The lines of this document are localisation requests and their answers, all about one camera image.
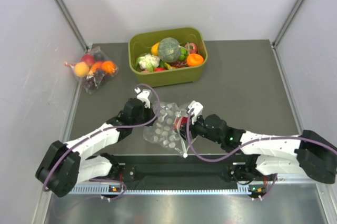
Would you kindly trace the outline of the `fake red fruit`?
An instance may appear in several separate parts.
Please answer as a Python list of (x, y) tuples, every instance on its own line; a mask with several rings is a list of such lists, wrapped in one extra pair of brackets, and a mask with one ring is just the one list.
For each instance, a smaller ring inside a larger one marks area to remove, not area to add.
[(177, 117), (174, 123), (174, 128), (175, 129), (180, 129), (181, 127), (183, 127), (187, 122), (187, 117), (183, 116), (183, 117)]

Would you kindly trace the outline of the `polka dot zip top bag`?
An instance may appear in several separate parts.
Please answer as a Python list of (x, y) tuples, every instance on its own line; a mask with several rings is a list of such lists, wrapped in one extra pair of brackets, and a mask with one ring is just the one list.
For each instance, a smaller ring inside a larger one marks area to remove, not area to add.
[(143, 138), (152, 144), (157, 144), (170, 152), (187, 158), (189, 144), (180, 133), (183, 127), (175, 129), (174, 123), (177, 117), (188, 116), (187, 107), (189, 104), (179, 107), (176, 103), (155, 102), (153, 109), (159, 114), (152, 126), (144, 128)]

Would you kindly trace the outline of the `fake orange fruit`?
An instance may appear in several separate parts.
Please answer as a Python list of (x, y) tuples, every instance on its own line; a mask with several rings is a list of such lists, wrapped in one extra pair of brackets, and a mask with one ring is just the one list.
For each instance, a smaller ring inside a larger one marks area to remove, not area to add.
[(204, 58), (197, 53), (191, 53), (186, 58), (186, 63), (188, 66), (198, 66), (201, 65), (204, 62)]

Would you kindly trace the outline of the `fake green melon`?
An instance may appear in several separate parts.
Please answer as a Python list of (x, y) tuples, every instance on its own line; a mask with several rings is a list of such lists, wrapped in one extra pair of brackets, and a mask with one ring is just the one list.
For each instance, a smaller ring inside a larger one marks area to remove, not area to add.
[(158, 56), (166, 63), (173, 63), (180, 56), (180, 44), (175, 38), (167, 37), (160, 41), (158, 46)]

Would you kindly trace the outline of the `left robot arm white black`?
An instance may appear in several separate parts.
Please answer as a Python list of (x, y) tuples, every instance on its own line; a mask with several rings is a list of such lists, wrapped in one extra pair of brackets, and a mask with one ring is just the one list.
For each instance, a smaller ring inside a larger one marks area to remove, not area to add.
[(53, 142), (35, 177), (43, 184), (44, 192), (51, 191), (58, 197), (66, 196), (81, 182), (119, 179), (121, 168), (116, 158), (98, 151), (122, 141), (133, 128), (152, 125), (154, 120), (149, 99), (131, 98), (117, 116), (93, 132), (66, 143)]

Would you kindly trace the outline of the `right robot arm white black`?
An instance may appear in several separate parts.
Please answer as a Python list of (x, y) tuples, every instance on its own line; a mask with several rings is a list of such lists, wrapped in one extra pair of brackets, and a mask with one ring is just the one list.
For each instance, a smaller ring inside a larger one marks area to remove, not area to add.
[(336, 146), (312, 130), (292, 136), (261, 135), (230, 127), (216, 114), (206, 118), (191, 114), (180, 126), (180, 134), (188, 143), (201, 136), (226, 151), (216, 159), (196, 154), (206, 162), (220, 162), (236, 153), (248, 156), (245, 171), (253, 180), (273, 174), (305, 174), (323, 184), (336, 180)]

